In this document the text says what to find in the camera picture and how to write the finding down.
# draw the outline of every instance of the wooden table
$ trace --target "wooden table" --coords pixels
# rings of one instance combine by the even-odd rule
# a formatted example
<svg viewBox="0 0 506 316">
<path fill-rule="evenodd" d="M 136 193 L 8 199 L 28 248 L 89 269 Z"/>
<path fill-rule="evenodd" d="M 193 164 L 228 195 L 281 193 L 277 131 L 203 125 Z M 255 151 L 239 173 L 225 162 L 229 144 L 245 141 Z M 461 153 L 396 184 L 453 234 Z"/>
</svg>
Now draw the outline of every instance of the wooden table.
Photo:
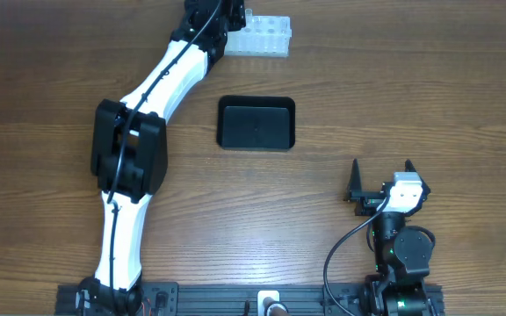
<svg viewBox="0 0 506 316">
<path fill-rule="evenodd" d="M 357 157 L 377 190 L 410 158 L 432 188 L 412 223 L 437 236 L 428 282 L 448 314 L 506 314 L 506 1 L 252 1 L 288 15 L 287 59 L 225 57 L 169 126 L 148 210 L 144 280 L 321 284 L 362 221 L 343 201 Z M 94 111 L 161 59 L 183 0 L 0 0 L 0 313 L 51 313 L 98 265 Z M 215 142 L 223 95 L 289 96 L 287 153 Z M 333 282 L 373 273 L 359 233 Z"/>
</svg>

